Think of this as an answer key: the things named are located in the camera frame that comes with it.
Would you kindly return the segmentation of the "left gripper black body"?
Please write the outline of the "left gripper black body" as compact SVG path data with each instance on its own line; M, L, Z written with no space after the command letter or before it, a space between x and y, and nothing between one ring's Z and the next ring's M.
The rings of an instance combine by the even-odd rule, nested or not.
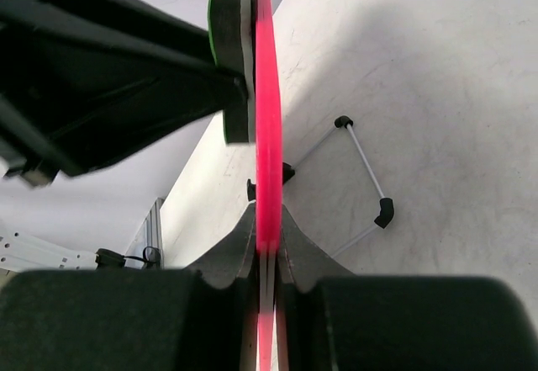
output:
M6 162L4 178L21 178L31 188L51 184L59 172L71 177L84 167L35 128L1 93L1 158Z

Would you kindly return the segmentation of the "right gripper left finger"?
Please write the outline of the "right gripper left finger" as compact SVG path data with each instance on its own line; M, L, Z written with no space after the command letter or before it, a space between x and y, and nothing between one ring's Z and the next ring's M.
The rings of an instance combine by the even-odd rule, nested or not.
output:
M255 209L182 269L32 271L1 293L4 370L253 370Z

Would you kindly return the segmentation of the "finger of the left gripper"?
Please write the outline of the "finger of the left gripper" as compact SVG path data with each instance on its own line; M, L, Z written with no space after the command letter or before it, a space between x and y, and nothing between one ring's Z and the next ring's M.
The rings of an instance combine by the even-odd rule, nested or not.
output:
M140 0L1 0L1 93L84 167L243 100L208 31Z

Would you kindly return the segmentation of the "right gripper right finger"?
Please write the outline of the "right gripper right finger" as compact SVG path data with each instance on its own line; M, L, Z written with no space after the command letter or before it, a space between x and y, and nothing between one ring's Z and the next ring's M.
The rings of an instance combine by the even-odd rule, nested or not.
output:
M282 214L282 370L534 370L537 335L495 278L356 275Z

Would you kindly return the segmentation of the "green whiteboard eraser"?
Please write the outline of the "green whiteboard eraser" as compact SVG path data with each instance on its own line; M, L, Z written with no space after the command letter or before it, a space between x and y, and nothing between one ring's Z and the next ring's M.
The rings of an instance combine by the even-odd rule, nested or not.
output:
M208 0L208 35L217 67L240 77L244 97L223 112L228 144L256 141L256 3L257 0Z

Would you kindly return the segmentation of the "pink framed whiteboard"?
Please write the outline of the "pink framed whiteboard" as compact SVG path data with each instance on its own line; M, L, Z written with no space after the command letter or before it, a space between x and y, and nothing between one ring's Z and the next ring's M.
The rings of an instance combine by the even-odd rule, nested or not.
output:
M282 113L272 0L256 13L256 251L259 262L258 363L272 368L276 260L282 224Z

